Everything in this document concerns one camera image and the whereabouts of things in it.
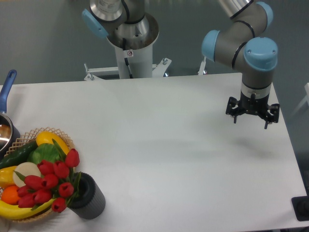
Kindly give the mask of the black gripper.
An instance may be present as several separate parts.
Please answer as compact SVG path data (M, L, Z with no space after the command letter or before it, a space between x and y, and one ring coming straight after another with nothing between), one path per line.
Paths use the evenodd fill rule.
M265 121L264 129L267 129L269 124L278 123L280 116L279 103L268 105L270 90L271 85L261 89L241 85L240 100L229 97L225 114L233 117L234 124L244 113L260 116Z

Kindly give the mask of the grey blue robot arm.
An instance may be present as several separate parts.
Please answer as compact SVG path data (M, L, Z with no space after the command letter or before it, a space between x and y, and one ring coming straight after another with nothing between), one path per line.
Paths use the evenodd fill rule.
M278 46L261 34L273 20L271 7L254 0L221 0L220 6L232 21L226 31L211 30L203 39L202 55L242 74L240 99L230 97L226 114L234 120L243 114L277 123L278 103L269 105L273 74L278 63Z

